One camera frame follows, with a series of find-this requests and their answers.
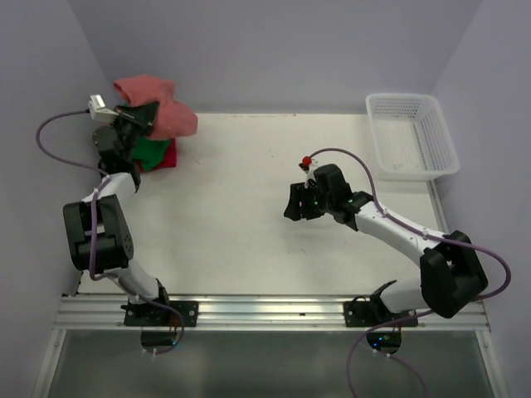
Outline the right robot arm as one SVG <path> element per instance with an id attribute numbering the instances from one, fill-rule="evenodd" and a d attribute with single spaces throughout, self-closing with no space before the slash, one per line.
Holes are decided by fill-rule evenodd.
<path id="1" fill-rule="evenodd" d="M 388 244 L 419 269 L 413 279 L 393 279 L 369 295 L 345 302 L 347 326 L 385 326 L 395 319 L 413 326 L 412 315 L 424 308 L 452 318 L 487 288 L 488 279 L 466 234 L 409 226 L 407 219 L 379 209 L 373 195 L 352 191 L 335 164 L 319 166 L 306 157 L 299 166 L 306 179 L 290 185 L 286 218 L 300 221 L 330 215 L 339 224 Z"/>

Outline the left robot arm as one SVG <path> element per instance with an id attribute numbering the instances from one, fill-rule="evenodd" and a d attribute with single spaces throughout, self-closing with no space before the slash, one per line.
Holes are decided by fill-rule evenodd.
<path id="1" fill-rule="evenodd" d="M 89 112 L 103 122 L 93 134 L 100 160 L 100 185 L 86 198 L 63 208 L 66 236 L 74 266 L 94 280 L 107 279 L 127 296 L 122 305 L 130 327 L 195 327 L 196 301 L 172 301 L 163 284 L 134 258 L 134 241 L 122 209 L 141 183 L 134 149 L 148 136 L 158 115 L 157 101 L 108 109 L 90 98 Z"/>

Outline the salmon pink t shirt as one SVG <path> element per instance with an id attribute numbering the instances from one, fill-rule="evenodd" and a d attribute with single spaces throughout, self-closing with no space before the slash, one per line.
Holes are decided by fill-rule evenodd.
<path id="1" fill-rule="evenodd" d="M 136 75 L 115 80 L 114 89 L 132 107 L 159 103 L 148 139 L 165 141 L 189 137 L 197 132 L 198 117 L 187 105 L 174 99 L 176 86 L 173 81 L 151 75 Z"/>

